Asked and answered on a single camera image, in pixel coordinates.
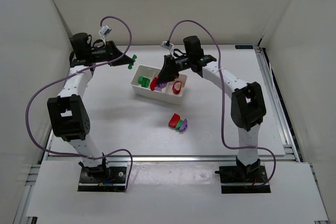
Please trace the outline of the red oval flower lego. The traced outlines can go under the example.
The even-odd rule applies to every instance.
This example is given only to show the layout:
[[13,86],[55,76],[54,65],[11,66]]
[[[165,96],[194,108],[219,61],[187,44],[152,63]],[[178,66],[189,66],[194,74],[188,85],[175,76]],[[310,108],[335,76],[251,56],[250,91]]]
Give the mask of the red oval flower lego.
[[174,94],[178,95],[181,92],[182,83],[180,81],[175,81],[172,86],[172,91]]

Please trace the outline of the white three-compartment tray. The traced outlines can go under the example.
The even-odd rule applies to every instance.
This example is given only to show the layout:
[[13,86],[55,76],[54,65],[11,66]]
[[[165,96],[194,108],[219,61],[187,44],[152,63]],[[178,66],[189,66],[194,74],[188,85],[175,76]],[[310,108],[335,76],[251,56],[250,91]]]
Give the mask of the white three-compartment tray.
[[160,70],[157,68],[139,65],[131,81],[131,86],[135,93],[150,99],[180,104],[186,86],[187,75],[181,74],[175,81],[160,84],[152,91],[151,82],[157,77],[159,72]]

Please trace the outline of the red half-round lego brick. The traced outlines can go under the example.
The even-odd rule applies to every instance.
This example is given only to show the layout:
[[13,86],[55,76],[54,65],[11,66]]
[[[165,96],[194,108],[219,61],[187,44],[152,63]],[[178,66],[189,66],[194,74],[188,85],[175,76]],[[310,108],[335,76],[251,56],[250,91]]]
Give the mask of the red half-round lego brick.
[[158,80],[158,77],[154,77],[153,80],[151,81],[151,83],[150,83],[150,90],[151,91],[154,91],[155,88],[157,87],[157,80]]

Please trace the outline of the red double half-round lego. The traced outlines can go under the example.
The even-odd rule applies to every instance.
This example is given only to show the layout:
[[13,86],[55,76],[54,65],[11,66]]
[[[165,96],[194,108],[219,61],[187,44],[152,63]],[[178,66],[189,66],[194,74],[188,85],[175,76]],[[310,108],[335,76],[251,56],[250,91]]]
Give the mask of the red double half-round lego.
[[178,114],[174,113],[173,116],[171,117],[170,121],[169,121],[168,126],[170,128],[174,129],[177,126],[180,119],[181,119],[180,116]]

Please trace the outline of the green top lego brick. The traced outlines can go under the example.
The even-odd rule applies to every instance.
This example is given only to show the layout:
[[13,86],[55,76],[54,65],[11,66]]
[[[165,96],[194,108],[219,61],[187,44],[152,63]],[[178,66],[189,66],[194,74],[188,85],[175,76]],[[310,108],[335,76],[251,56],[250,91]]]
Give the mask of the green top lego brick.
[[138,84],[143,87],[143,88],[148,88],[150,86],[151,79],[144,77],[144,76],[139,76],[138,78]]

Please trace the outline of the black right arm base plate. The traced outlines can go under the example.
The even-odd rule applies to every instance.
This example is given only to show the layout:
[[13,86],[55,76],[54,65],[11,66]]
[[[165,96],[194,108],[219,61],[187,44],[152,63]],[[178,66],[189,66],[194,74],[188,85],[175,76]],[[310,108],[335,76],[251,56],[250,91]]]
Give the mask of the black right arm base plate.
[[236,166],[220,166],[215,174],[219,176],[222,194],[269,194],[269,184],[265,166],[244,176]]

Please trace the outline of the green square lego brick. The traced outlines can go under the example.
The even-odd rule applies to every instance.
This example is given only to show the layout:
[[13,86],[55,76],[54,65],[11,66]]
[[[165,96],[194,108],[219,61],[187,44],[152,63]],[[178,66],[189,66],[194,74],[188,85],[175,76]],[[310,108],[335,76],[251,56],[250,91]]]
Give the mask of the green square lego brick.
[[150,86],[150,83],[151,83],[150,79],[145,79],[142,81],[141,87],[148,88]]

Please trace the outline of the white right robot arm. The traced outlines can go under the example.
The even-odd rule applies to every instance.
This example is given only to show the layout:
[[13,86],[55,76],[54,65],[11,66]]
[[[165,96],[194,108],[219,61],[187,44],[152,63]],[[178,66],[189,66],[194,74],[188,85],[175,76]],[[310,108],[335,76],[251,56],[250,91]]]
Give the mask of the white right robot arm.
[[206,55],[197,36],[183,40],[185,52],[178,57],[164,56],[164,64],[158,76],[154,77],[150,89],[175,81],[179,73],[191,69],[200,77],[210,81],[223,91],[231,101],[230,116],[238,128],[238,151],[236,169],[241,177],[247,178],[260,168],[258,154],[258,133],[266,106],[259,83],[248,83],[229,71],[219,67],[216,58]]

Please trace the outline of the green lego plates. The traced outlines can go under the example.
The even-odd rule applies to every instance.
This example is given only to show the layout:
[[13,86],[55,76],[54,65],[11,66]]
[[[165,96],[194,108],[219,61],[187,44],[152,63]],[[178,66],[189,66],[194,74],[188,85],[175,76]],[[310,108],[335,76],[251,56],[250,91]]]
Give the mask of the green lego plates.
[[137,55],[133,55],[133,57],[131,58],[132,62],[128,65],[128,69],[131,70],[136,62],[137,59]]

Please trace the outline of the aluminium frame rail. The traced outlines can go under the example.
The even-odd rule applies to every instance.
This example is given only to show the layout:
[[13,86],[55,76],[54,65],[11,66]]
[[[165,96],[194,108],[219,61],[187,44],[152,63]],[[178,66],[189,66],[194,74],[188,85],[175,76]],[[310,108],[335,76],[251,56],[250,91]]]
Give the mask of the aluminium frame rail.
[[133,156],[134,162],[235,162],[236,156]]

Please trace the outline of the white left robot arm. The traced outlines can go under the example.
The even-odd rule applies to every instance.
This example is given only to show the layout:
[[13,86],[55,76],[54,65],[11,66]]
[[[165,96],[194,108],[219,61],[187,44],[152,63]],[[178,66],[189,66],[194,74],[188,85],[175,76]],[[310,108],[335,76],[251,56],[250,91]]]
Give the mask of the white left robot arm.
[[132,69],[136,56],[123,55],[113,41],[92,41],[87,33],[73,35],[70,42],[70,78],[59,94],[47,101],[51,126],[56,137],[82,155],[79,165],[87,175],[104,179],[109,175],[107,161],[89,135],[90,119],[82,97],[97,64],[107,62],[110,66],[126,65]]

